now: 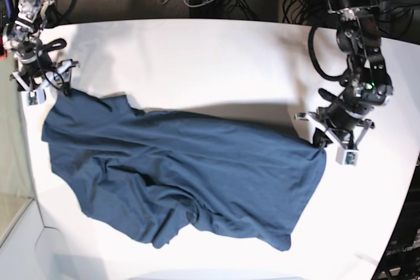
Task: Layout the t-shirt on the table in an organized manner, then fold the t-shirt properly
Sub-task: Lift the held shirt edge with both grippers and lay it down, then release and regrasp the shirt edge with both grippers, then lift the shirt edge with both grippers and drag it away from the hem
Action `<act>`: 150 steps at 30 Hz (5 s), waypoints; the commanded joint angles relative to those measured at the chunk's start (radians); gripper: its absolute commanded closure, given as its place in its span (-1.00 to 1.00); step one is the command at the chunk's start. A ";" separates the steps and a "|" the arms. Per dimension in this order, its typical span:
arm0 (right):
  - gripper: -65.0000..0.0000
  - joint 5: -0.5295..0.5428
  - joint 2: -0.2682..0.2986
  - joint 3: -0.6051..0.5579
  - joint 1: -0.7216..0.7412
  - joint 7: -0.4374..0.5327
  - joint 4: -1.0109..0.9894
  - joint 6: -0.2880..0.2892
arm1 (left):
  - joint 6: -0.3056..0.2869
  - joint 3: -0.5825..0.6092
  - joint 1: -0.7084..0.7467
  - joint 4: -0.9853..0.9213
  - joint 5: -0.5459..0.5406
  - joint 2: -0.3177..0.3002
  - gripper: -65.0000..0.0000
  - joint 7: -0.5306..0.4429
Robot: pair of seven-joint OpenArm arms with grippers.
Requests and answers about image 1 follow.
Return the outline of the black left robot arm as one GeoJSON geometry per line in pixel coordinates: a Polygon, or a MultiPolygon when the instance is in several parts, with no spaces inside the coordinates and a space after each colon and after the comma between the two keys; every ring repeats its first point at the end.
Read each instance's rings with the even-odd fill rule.
{"type": "Polygon", "coordinates": [[[319,89],[319,95],[329,106],[295,117],[315,126],[315,146],[324,148],[336,144],[343,157],[355,158],[359,143],[374,127],[367,115],[374,107],[384,106],[393,95],[375,19],[379,4],[377,0],[326,1],[328,12],[336,14],[339,20],[336,40],[339,49],[346,54],[347,69],[341,75],[328,75],[321,69],[314,50],[316,27],[311,28],[308,36],[308,52],[316,72],[327,81],[338,82],[344,89],[338,96],[319,89]]]}

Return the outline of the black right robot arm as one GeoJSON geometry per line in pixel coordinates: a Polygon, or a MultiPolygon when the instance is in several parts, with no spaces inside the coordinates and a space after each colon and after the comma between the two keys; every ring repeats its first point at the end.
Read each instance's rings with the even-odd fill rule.
{"type": "Polygon", "coordinates": [[[19,92],[34,92],[37,88],[52,87],[70,95],[73,60],[53,62],[50,52],[66,48],[67,42],[58,38],[44,44],[41,32],[49,23],[54,0],[19,0],[17,15],[3,28],[3,48],[20,64],[20,69],[10,75],[19,92]]]}

